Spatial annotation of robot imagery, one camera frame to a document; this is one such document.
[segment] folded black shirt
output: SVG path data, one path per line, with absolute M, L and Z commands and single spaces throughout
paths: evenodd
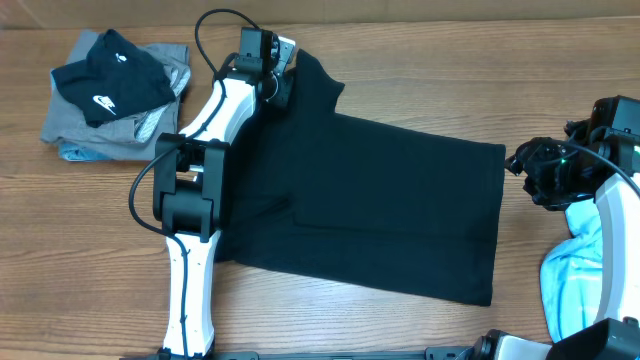
M 98 127 L 175 100 L 160 62 L 115 30 L 100 35 L 86 60 L 52 71 L 58 91 Z
M 343 84 L 302 50 L 294 73 L 231 148 L 217 261 L 490 305 L 505 147 L 336 114 Z

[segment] tabletop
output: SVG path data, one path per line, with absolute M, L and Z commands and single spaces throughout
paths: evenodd
M 346 84 L 338 112 L 506 144 L 507 153 L 532 137 L 562 138 L 566 121 L 588 118 L 597 99 L 640 97 L 640 18 L 269 29 L 295 39 Z M 135 44 L 189 44 L 193 77 L 180 115 L 188 124 L 211 94 L 193 28 L 118 30 Z M 148 354 L 166 330 L 164 239 L 127 209 L 143 163 L 68 163 L 39 141 L 48 72 L 65 62 L 79 32 L 0 33 L 2 359 Z M 237 51 L 240 31 L 203 27 L 201 38 L 220 64 Z M 472 344 L 492 328 L 550 341 L 539 269 L 571 235 L 561 212 L 531 203 L 523 181 L 505 174 L 490 307 L 224 263 L 215 269 L 216 350 L 419 350 Z M 150 220 L 151 186 L 148 177 L 136 198 Z

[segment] wall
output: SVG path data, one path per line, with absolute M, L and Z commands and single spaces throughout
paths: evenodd
M 5 28 L 192 25 L 206 10 L 262 24 L 558 19 L 640 15 L 639 0 L 0 0 Z M 240 23 L 219 15 L 209 24 Z

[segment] gray fabric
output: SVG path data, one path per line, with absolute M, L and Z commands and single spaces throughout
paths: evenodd
M 83 31 L 67 63 L 84 59 L 98 34 Z M 186 45 L 151 44 L 140 47 L 160 61 L 171 80 L 176 97 L 186 87 L 190 77 L 189 50 Z M 40 139 L 60 145 L 72 143 L 98 151 L 117 160 L 150 160 L 154 157 L 154 144 L 162 132 L 177 131 L 178 102 L 103 124 L 99 128 L 87 126 L 82 111 L 62 98 L 53 86 L 49 112 Z

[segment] cable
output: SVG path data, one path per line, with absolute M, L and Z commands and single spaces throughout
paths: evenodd
M 564 147 L 568 147 L 568 148 L 574 149 L 576 151 L 582 151 L 583 153 L 593 157 L 594 159 L 596 159 L 598 161 L 601 161 L 607 167 L 609 167 L 611 170 L 615 171 L 618 175 L 620 175 L 620 177 L 622 177 L 624 179 L 624 181 L 626 181 L 627 184 L 629 184 L 631 189 L 633 189 L 633 191 L 636 193 L 636 195 L 638 195 L 638 197 L 640 198 L 640 187 L 638 187 L 638 185 L 636 185 L 636 183 L 633 181 L 633 179 L 631 179 L 629 177 L 629 175 L 627 175 L 624 171 L 622 171 L 622 169 L 620 169 L 616 164 L 614 164 L 613 162 L 611 162 L 609 159 L 605 158 L 604 156 L 592 151 L 591 149 L 588 149 L 588 148 L 586 148 L 584 146 L 573 144 L 573 143 L 570 143 L 570 142 L 567 142 L 567 141 L 554 140 L 554 139 L 544 139 L 544 138 L 538 138 L 538 139 L 531 140 L 531 141 L 529 141 L 529 144 L 547 144 L 547 145 L 564 146 Z
M 195 40 L 196 40 L 196 45 L 198 47 L 198 50 L 200 51 L 200 54 L 202 55 L 202 57 L 205 59 L 205 61 L 209 65 L 209 68 L 211 68 L 211 71 L 213 71 L 212 87 L 213 87 L 213 84 L 215 83 L 216 79 L 218 79 L 218 70 L 213 65 L 213 63 L 211 63 L 211 60 L 209 59 L 209 57 L 207 56 L 206 52 L 202 48 L 202 44 L 200 43 L 199 30 L 200 30 L 200 25 L 202 24 L 202 21 L 205 18 L 207 18 L 209 15 L 215 14 L 215 13 L 230 13 L 230 14 L 238 15 L 241 18 L 243 18 L 244 20 L 246 20 L 249 24 L 251 24 L 254 28 L 260 29 L 260 27 L 255 22 L 253 22 L 253 20 L 249 19 L 246 15 L 244 15 L 244 14 L 238 12 L 238 11 L 231 10 L 231 9 L 214 9 L 214 10 L 207 11 L 206 13 L 202 14 L 202 16 L 200 16 L 200 18 L 196 22 L 196 25 L 195 25 L 195 28 L 194 28 Z M 227 58 L 225 59 L 225 62 L 222 64 L 222 68 L 225 68 L 225 67 L 229 66 L 231 61 L 233 61 L 236 56 L 237 56 L 237 53 L 232 53 L 229 56 L 227 56 Z M 189 350 L 188 350 L 188 347 L 187 347 L 187 345 L 188 345 L 187 344 L 187 326 L 186 326 L 187 316 L 186 316 L 186 309 L 185 309 L 186 298 L 187 298 L 187 278 L 188 278 L 188 269 L 189 269 L 187 255 L 189 254 L 189 252 L 187 251 L 187 248 L 184 246 L 184 243 L 180 239 L 178 239 L 178 237 L 175 234 L 172 234 L 172 233 L 170 233 L 168 231 L 164 231 L 163 229 L 155 227 L 155 226 L 145 222 L 144 220 L 142 220 L 142 218 L 140 218 L 140 216 L 138 215 L 138 212 L 136 211 L 136 208 L 135 208 L 135 194 L 136 194 L 136 190 L 138 189 L 138 186 L 140 185 L 140 182 L 142 181 L 144 176 L 160 160 L 162 160 L 164 157 L 166 157 L 167 155 L 172 153 L 174 150 L 180 148 L 185 143 L 195 139 L 196 137 L 198 137 L 198 135 L 202 134 L 202 132 L 204 132 L 207 129 L 207 127 L 209 126 L 209 124 L 211 123 L 213 118 L 216 116 L 218 111 L 220 111 L 220 108 L 222 107 L 222 104 L 224 103 L 224 100 L 227 97 L 227 91 L 226 91 L 226 88 L 224 86 L 224 82 L 221 79 L 219 79 L 217 81 L 220 82 L 220 88 L 222 90 L 222 94 L 220 96 L 220 102 L 218 103 L 216 108 L 213 110 L 213 112 L 211 112 L 211 114 L 209 115 L 207 120 L 202 124 L 202 126 L 195 133 L 193 133 L 192 135 L 186 137 L 184 140 L 182 140 L 180 143 L 178 143 L 177 145 L 175 145 L 171 149 L 163 152 L 160 155 L 156 155 L 156 157 L 153 160 L 151 160 L 151 162 L 149 162 L 149 164 L 147 164 L 147 166 L 145 166 L 142 169 L 142 171 L 140 171 L 138 176 L 136 176 L 136 179 L 133 181 L 133 183 L 131 184 L 131 188 L 129 189 L 129 199 L 128 199 L 129 212 L 131 213 L 131 216 L 133 217 L 133 219 L 140 226 L 142 226 L 143 228 L 145 228 L 147 230 L 150 230 L 150 231 L 153 231 L 153 232 L 155 232 L 157 234 L 163 235 L 163 236 L 165 236 L 167 238 L 170 238 L 171 240 L 173 240 L 180 247 L 180 252 L 181 252 L 181 256 L 183 258 L 183 265 L 184 265 L 184 270 L 183 270 L 184 276 L 182 278 L 182 294 L 181 294 L 181 299 L 180 299 L 180 326 L 182 328 L 182 350 L 183 350 L 183 353 L 184 353 L 185 360 L 189 358 Z

